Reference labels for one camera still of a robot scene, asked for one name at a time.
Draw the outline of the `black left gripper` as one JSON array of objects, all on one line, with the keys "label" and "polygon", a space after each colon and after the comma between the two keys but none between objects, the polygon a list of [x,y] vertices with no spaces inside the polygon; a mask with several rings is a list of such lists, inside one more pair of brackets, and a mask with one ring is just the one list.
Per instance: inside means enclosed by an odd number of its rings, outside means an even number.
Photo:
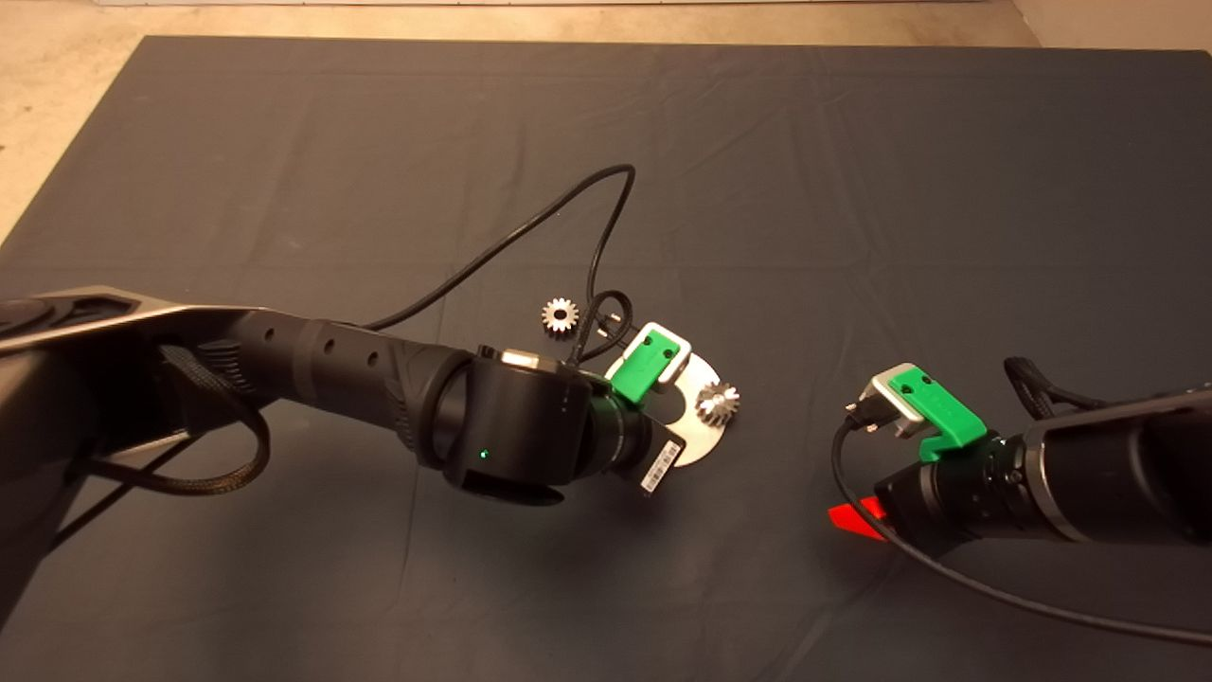
[{"label": "black left gripper", "polygon": [[653,495],[678,457],[684,454],[686,440],[635,405],[619,403],[617,415],[619,439],[614,478],[631,485],[642,495]]}]

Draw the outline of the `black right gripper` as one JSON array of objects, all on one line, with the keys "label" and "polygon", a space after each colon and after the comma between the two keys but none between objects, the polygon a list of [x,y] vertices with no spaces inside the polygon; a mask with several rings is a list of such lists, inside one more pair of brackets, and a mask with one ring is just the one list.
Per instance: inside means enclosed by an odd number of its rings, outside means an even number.
[{"label": "black right gripper", "polygon": [[[901,539],[939,558],[962,544],[984,539],[1042,539],[1044,515],[1027,492],[1025,446],[996,432],[939,462],[911,463],[861,497],[873,518]],[[829,509],[840,529],[886,541],[853,505]]]}]

